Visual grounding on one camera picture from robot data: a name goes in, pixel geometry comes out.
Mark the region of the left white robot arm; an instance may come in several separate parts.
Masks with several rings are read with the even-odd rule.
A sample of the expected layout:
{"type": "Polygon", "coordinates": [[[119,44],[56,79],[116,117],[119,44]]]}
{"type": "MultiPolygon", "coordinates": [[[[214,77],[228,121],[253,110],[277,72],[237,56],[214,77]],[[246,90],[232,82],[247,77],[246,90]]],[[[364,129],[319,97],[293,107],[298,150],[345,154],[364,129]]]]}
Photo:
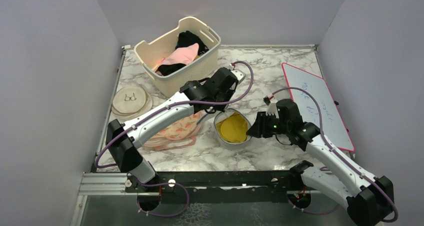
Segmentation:
{"type": "Polygon", "coordinates": [[[201,111],[223,111],[245,74],[219,68],[211,77],[186,82],[173,96],[142,116],[107,126],[106,145],[120,172],[138,179],[144,191],[157,186],[157,173],[138,152],[150,138],[173,123],[201,111]]]}

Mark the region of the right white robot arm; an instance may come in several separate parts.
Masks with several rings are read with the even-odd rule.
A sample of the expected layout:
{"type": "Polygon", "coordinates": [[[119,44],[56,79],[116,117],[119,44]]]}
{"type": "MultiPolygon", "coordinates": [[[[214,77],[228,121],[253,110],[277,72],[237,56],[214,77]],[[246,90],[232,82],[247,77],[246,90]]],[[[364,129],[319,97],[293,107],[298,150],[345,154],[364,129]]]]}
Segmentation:
{"type": "Polygon", "coordinates": [[[394,187],[386,177],[376,177],[334,146],[312,122],[303,120],[291,99],[270,103],[260,111],[246,134],[254,138],[285,135],[291,144],[311,154],[331,172],[328,175],[308,161],[289,171],[289,185],[300,190],[313,188],[342,206],[357,226],[374,226],[395,214],[394,187]]]}

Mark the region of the white mesh cylindrical laundry bag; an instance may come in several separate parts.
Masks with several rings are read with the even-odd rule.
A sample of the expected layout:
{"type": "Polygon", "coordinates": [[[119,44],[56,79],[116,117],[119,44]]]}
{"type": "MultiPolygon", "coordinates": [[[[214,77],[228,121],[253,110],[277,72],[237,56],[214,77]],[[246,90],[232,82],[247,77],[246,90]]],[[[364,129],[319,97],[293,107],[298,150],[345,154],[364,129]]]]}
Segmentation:
{"type": "Polygon", "coordinates": [[[203,113],[197,125],[212,120],[214,138],[221,148],[240,150],[249,145],[251,136],[247,135],[251,123],[240,111],[228,108],[224,111],[207,114],[203,113]]]}

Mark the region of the yellow bra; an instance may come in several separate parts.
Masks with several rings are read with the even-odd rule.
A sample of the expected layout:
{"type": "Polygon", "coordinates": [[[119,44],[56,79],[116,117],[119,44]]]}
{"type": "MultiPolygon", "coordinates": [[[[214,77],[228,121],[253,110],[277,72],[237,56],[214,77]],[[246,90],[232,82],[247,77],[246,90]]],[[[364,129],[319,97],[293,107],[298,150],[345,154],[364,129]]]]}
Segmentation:
{"type": "Polygon", "coordinates": [[[248,122],[239,113],[233,113],[216,125],[219,136],[226,142],[240,144],[247,140],[248,122]]]}

